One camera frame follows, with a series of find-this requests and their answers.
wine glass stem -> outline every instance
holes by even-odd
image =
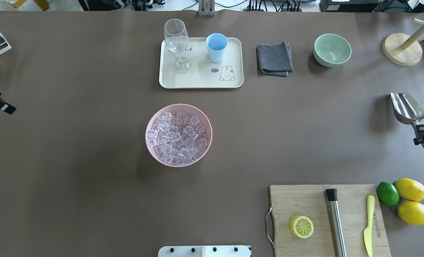
[[[178,67],[182,66],[183,63],[184,62],[183,62],[182,58],[180,57],[180,53],[178,52],[177,53],[177,65],[178,65]]]

bowl of ice cubes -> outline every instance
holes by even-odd
[[[172,104],[159,110],[147,125],[145,143],[155,160],[171,167],[199,161],[212,142],[207,116],[189,104]]]

green bowl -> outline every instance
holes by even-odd
[[[344,64],[352,55],[352,47],[343,37],[336,34],[323,34],[315,41],[313,56],[325,67]]]

wooden cutting board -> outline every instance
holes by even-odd
[[[367,256],[363,231],[367,226],[367,196],[373,195],[373,256],[391,257],[375,185],[271,185],[275,257],[335,257],[333,226],[324,194],[328,188],[337,188],[347,255]],[[307,216],[313,222],[313,235],[307,239],[296,237],[290,230],[290,220],[297,215]]]

tray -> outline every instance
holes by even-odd
[[[209,60],[205,37],[189,38],[188,48],[181,56],[190,60],[191,66],[185,73],[175,73],[172,61],[176,54],[161,43],[159,83],[167,89],[176,88],[238,88],[243,84],[242,44],[235,37],[228,37],[225,58],[214,63]]]
[[[348,256],[367,257],[363,231],[367,226],[367,195],[375,197],[372,225],[374,257],[391,257],[375,185],[271,185],[275,257],[335,257],[324,190],[337,188],[340,216]],[[290,220],[305,215],[315,231],[308,239],[290,231]]]

